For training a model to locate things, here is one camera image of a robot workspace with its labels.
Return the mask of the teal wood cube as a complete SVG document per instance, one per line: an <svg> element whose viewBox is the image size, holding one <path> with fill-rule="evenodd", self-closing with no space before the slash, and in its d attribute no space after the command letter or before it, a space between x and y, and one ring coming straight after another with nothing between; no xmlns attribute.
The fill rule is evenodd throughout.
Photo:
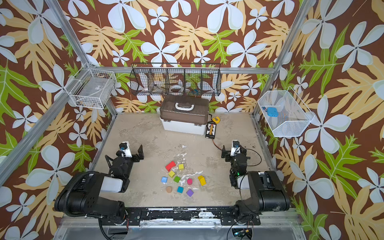
<svg viewBox="0 0 384 240"><path fill-rule="evenodd" d="M184 191L184 188L183 188L183 187L178 187L178 189L177 189L177 192L178 192L178 193L181 193L181 194L182 194L183 191Z"/></svg>

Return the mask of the purple wood cube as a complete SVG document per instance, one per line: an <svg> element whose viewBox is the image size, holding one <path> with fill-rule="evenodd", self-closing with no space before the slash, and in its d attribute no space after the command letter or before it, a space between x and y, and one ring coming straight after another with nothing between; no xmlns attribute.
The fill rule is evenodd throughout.
<svg viewBox="0 0 384 240"><path fill-rule="evenodd" d="M191 189L189 189L189 190L186 192L186 194L187 194L189 197L191 197L191 196L194 194L194 192L193 192Z"/></svg>

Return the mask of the tan wood cylinder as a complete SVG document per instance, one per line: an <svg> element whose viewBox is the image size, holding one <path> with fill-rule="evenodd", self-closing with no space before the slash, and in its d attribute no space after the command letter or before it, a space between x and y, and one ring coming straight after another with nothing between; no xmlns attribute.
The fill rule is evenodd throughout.
<svg viewBox="0 0 384 240"><path fill-rule="evenodd" d="M172 191L173 191L173 189L172 189L171 186L166 187L166 192L167 193L171 193Z"/></svg>

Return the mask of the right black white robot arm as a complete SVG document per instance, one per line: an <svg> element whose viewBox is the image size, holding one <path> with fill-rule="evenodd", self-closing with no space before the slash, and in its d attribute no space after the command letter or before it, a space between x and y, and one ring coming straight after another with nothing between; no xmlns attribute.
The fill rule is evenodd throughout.
<svg viewBox="0 0 384 240"><path fill-rule="evenodd" d="M221 158L231 164L229 177L235 189L249 190L248 199L241 198L235 203L235 218L255 218L262 212L287 211L291 202L282 182L274 171L248 171L248 149L233 141L231 149L222 148Z"/></svg>

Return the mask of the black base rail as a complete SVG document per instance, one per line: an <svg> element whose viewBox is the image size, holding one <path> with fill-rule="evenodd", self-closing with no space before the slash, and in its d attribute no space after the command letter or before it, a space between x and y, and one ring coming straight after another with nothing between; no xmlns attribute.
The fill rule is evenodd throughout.
<svg viewBox="0 0 384 240"><path fill-rule="evenodd" d="M243 215L235 206L222 207L173 207L173 208L126 208L121 221L114 219L102 220L104 225L143 226L145 222L182 222L197 224L203 221L219 226L232 226L251 223L261 224L258 214Z"/></svg>

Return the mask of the black battery pack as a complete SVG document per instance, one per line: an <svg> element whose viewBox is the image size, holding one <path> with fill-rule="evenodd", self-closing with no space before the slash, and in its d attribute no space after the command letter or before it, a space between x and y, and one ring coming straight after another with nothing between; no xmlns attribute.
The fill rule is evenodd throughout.
<svg viewBox="0 0 384 240"><path fill-rule="evenodd" d="M207 128L206 128L206 134L205 137L208 139L215 139L216 136L216 128L217 124L216 123L208 123Z"/></svg>

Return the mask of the yellow wood block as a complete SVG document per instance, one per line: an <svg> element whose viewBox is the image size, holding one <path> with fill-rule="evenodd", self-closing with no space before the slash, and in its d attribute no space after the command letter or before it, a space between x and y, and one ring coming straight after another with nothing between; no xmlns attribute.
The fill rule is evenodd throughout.
<svg viewBox="0 0 384 240"><path fill-rule="evenodd" d="M201 186L205 186L206 185L206 179L204 176L198 176L198 180L201 184Z"/></svg>

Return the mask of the blue object in basket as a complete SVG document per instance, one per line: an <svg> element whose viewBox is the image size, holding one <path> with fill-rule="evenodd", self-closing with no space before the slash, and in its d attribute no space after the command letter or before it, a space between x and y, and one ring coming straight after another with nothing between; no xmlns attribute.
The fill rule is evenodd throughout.
<svg viewBox="0 0 384 240"><path fill-rule="evenodd" d="M277 118L279 116L279 112L276 108L274 107L268 107L267 108L267 115L269 117L274 117L274 118Z"/></svg>

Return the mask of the red wood block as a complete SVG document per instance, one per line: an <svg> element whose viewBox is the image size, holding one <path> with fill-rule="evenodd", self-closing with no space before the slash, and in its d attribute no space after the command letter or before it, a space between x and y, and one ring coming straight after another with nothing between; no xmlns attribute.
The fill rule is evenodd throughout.
<svg viewBox="0 0 384 240"><path fill-rule="evenodd" d="M176 163L174 161L171 161L169 164L166 165L166 170L170 172L172 168L176 166Z"/></svg>

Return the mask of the brown lid storage box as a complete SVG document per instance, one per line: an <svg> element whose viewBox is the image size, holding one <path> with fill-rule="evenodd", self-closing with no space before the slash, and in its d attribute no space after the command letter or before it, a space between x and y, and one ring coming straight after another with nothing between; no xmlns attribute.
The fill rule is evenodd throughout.
<svg viewBox="0 0 384 240"><path fill-rule="evenodd" d="M167 95L160 107L164 130L204 135L209 115L209 101L188 96Z"/></svg>

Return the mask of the yellow connector plug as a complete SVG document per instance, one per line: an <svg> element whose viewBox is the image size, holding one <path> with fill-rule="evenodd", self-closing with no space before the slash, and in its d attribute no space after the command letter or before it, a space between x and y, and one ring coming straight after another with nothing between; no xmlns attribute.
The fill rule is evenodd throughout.
<svg viewBox="0 0 384 240"><path fill-rule="evenodd" d="M213 118L212 118L212 121L213 121L215 124L219 124L220 121L221 121L221 119L220 119L218 116L216 116L216 117L213 117Z"/></svg>

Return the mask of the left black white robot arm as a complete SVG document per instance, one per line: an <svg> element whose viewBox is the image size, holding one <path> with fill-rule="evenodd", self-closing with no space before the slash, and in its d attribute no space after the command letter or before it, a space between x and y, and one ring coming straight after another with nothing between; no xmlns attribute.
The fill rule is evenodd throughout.
<svg viewBox="0 0 384 240"><path fill-rule="evenodd" d="M125 205L121 201L103 198L100 192L124 193L130 184L134 163L145 158L143 146L132 154L127 141L119 144L117 157L105 156L109 172L88 171L78 173L69 181L55 200L54 210L68 217L93 217L122 222L126 218Z"/></svg>

